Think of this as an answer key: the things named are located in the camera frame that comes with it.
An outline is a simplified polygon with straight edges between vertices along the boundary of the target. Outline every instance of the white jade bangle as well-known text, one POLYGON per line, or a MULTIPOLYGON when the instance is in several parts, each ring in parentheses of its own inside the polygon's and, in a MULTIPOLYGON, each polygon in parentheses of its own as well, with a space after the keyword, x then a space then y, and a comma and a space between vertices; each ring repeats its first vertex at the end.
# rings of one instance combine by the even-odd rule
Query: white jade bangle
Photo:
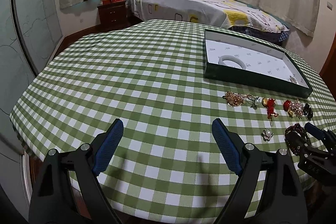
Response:
POLYGON ((241 61, 239 58, 236 58, 234 56, 231 55, 223 55, 219 58, 218 60, 218 64, 222 65, 222 66, 227 66, 224 61, 232 61, 234 63, 237 63, 239 66, 241 66, 242 69, 246 69, 245 64, 243 63, 243 61, 241 61))

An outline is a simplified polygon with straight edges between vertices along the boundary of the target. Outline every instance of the table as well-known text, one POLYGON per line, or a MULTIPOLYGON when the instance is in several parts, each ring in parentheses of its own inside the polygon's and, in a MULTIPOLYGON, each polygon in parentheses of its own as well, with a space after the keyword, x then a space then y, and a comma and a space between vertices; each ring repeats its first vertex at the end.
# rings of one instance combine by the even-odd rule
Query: table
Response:
MULTIPOLYGON (((231 33, 151 20, 83 37, 48 64, 16 104, 10 118, 22 142, 43 160, 51 148, 70 151, 90 143, 120 118, 124 137, 98 177, 112 207, 155 221, 212 223, 237 180, 212 137, 212 121, 220 117, 244 142, 276 151, 286 149, 285 128, 303 126, 306 119, 291 119, 282 110, 283 101, 293 97, 204 79, 205 28, 231 33), (228 90, 275 98, 279 116, 270 126, 263 107, 228 106, 222 99, 228 90), (270 142, 261 137, 264 128, 272 128, 270 142)), ((288 54, 314 89, 302 100, 314 110, 312 123, 336 129, 336 103, 328 88, 303 59, 288 54)), ((297 169, 298 157, 293 161, 297 169)), ((302 186, 309 187, 312 179, 297 172, 302 186)), ((249 215, 255 213, 264 178, 261 172, 249 215)), ((72 182, 78 189, 73 174, 72 182)))

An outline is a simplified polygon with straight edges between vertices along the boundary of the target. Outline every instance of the black hair clip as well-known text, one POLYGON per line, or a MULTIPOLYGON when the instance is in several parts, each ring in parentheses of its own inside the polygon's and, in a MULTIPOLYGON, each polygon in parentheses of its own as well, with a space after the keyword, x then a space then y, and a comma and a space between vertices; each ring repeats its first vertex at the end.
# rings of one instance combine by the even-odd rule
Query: black hair clip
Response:
POLYGON ((308 103, 305 104, 303 108, 303 114, 306 116, 307 120, 311 120, 313 118, 313 110, 311 109, 308 103))

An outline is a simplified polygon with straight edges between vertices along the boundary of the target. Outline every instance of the pearl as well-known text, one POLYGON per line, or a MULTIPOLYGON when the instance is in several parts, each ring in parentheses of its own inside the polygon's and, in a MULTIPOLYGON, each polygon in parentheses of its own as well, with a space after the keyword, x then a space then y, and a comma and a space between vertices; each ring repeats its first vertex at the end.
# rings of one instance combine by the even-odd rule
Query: pearl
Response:
POLYGON ((266 130, 265 135, 266 135, 267 137, 271 137, 271 136, 272 136, 272 132, 271 132, 270 130, 266 130))
POLYGON ((255 106, 259 105, 260 104, 260 98, 254 99, 253 103, 254 103, 255 106))

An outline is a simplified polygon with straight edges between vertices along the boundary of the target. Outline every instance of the wooden floor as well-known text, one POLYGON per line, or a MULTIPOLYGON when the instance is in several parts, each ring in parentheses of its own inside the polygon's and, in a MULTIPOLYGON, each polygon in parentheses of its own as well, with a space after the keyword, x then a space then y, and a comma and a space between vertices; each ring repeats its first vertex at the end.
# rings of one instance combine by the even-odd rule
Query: wooden floor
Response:
MULTIPOLYGON (((140 19, 136 17, 128 17, 127 19, 128 19, 127 27, 142 22, 140 19)), ((102 27, 100 26, 94 26, 65 37, 54 57, 56 57, 59 53, 64 51, 67 47, 69 47, 71 44, 73 44, 83 36, 100 32, 104 32, 104 29, 102 29, 102 27)), ((42 166, 42 162, 39 159, 30 158, 29 164, 30 164, 31 183, 34 189, 35 179, 38 176, 39 170, 42 166)), ((79 213, 87 218, 91 218, 80 192, 75 188, 73 188, 73 195, 75 197, 79 213)), ((322 185, 320 183, 315 183, 315 185, 312 188, 306 191, 305 197, 307 202, 308 214, 310 216, 313 215, 314 212, 323 204, 323 201, 326 198, 326 196, 323 194, 322 185)), ((135 216, 130 216, 128 214, 119 211, 116 211, 116 213, 124 224, 159 224, 159 222, 137 218, 135 216)))

